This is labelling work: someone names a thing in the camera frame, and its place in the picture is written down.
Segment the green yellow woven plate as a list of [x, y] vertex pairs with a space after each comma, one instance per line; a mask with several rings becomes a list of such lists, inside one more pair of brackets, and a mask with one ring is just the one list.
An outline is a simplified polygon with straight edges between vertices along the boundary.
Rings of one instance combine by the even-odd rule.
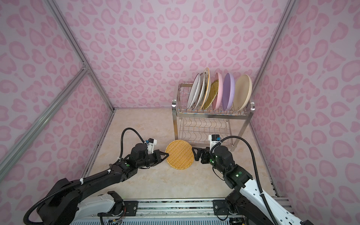
[[215, 100], [215, 97], [218, 94], [218, 80], [215, 80], [210, 87], [210, 92], [207, 100], [205, 101], [205, 104], [203, 106], [203, 110], [207, 110]]

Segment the purple plate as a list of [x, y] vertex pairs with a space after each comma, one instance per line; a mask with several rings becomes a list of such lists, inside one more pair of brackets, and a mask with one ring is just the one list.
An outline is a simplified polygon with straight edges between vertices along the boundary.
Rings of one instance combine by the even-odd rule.
[[235, 96], [235, 79], [230, 73], [227, 73], [223, 83], [223, 96], [222, 104], [224, 110], [230, 110], [233, 105], [233, 99]]

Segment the white star cartoon plate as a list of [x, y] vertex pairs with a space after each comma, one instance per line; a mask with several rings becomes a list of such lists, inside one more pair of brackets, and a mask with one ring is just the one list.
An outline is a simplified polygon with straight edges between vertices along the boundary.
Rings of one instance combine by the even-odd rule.
[[202, 105], [201, 105], [201, 109], [205, 109], [204, 105], [209, 97], [209, 93], [210, 93], [210, 86], [211, 86], [211, 78], [210, 78], [210, 69], [207, 67], [204, 70], [204, 95], [203, 95], [203, 100], [202, 100]]

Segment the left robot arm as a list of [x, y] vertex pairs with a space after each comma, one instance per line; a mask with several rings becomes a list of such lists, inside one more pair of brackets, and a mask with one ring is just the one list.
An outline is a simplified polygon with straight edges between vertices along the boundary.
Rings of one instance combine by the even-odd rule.
[[131, 153], [117, 160], [109, 169], [95, 175], [69, 181], [64, 178], [56, 182], [48, 194], [31, 206], [23, 217], [26, 225], [35, 224], [30, 215], [36, 211], [40, 216], [40, 225], [69, 225], [80, 213], [79, 204], [92, 194], [113, 184], [124, 182], [137, 174], [138, 169], [154, 167], [169, 157], [160, 150], [148, 152], [145, 143], [138, 143]]

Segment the white plate black rim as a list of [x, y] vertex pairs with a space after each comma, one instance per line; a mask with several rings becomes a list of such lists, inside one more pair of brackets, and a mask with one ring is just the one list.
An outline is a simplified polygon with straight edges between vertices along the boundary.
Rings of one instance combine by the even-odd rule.
[[194, 79], [194, 82], [192, 84], [188, 100], [187, 100], [187, 109], [191, 109], [193, 104], [195, 103], [195, 100], [199, 93], [199, 85], [200, 85], [201, 75], [197, 74], [196, 78]]

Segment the orange woven pattern plate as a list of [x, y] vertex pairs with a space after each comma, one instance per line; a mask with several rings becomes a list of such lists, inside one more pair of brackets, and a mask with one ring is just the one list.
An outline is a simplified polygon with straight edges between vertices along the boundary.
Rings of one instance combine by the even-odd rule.
[[174, 140], [166, 148], [167, 163], [174, 169], [185, 170], [194, 162], [192, 146], [184, 140]]

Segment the cream beige plate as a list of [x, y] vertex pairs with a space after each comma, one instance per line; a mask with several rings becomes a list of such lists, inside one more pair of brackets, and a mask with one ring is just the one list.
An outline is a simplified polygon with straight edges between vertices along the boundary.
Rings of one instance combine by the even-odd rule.
[[233, 107], [235, 111], [241, 111], [249, 102], [252, 93], [252, 80], [249, 75], [241, 75], [235, 84], [235, 96]]

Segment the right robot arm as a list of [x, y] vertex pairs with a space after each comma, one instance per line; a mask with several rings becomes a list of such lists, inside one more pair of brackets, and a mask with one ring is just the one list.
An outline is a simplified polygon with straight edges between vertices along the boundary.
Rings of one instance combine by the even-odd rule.
[[222, 179], [232, 192], [226, 197], [226, 210], [230, 214], [243, 215], [255, 225], [312, 225], [286, 210], [273, 197], [258, 186], [257, 180], [233, 160], [225, 146], [193, 148], [195, 161], [210, 164], [222, 174]]

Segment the pink plate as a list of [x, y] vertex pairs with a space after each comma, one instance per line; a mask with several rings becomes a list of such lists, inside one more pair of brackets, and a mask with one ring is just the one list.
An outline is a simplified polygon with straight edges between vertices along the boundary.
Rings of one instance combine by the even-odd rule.
[[215, 79], [217, 81], [217, 94], [213, 101], [213, 110], [218, 110], [222, 104], [222, 97], [223, 97], [223, 77], [221, 73], [216, 72], [215, 73]]

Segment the white plate orange sunburst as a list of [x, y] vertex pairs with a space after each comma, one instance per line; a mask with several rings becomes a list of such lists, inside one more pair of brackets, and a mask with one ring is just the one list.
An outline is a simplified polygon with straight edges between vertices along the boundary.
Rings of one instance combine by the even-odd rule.
[[200, 74], [200, 90], [199, 90], [199, 94], [198, 94], [198, 97], [197, 97], [197, 100], [196, 100], [196, 103], [194, 105], [194, 108], [198, 108], [201, 104], [201, 101], [202, 101], [202, 98], [203, 98], [203, 95], [204, 95], [204, 88], [205, 88], [205, 73], [201, 73]]

